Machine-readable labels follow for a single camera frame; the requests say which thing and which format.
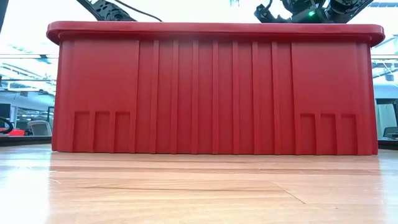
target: bin lip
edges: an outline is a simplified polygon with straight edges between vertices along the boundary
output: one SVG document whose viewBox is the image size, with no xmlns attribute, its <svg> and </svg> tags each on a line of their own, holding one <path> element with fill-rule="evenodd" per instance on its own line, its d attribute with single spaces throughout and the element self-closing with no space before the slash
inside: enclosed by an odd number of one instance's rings
<svg viewBox="0 0 398 224">
<path fill-rule="evenodd" d="M 50 23 L 47 37 L 60 43 L 62 32 L 107 33 L 209 33 L 209 34 L 274 34 L 274 35 L 361 35 L 368 36 L 371 47 L 384 38 L 383 27 L 375 24 L 235 24 L 192 22 L 83 22 L 57 21 Z"/>
</svg>

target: red storage tote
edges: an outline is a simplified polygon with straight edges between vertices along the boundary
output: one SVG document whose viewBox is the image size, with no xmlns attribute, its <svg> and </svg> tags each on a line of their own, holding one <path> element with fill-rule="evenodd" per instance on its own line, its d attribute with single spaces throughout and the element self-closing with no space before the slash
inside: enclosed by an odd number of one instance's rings
<svg viewBox="0 0 398 224">
<path fill-rule="evenodd" d="M 47 37 L 54 151 L 377 154 L 380 26 L 54 22 Z"/>
</svg>

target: red plastic bin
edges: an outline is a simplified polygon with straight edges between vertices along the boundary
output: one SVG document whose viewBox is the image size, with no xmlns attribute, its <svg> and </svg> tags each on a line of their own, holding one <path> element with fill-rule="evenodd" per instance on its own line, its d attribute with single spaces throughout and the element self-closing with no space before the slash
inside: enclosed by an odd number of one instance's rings
<svg viewBox="0 0 398 224">
<path fill-rule="evenodd" d="M 54 22 L 53 150 L 377 154 L 377 25 Z"/>
</svg>

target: hardwood floor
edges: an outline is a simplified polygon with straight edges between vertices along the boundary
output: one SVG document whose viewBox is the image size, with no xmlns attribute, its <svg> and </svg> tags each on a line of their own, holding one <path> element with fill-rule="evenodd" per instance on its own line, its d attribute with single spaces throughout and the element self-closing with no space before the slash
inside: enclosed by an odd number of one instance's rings
<svg viewBox="0 0 398 224">
<path fill-rule="evenodd" d="M 398 223 L 378 156 L 51 153 L 0 148 L 0 223 Z"/>
</svg>

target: bin wall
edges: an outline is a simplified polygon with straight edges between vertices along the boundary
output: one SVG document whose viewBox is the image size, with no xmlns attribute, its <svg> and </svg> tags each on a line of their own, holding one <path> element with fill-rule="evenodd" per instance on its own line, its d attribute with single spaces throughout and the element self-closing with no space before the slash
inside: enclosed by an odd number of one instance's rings
<svg viewBox="0 0 398 224">
<path fill-rule="evenodd" d="M 53 150 L 377 154 L 370 46 L 64 38 Z"/>
</svg>

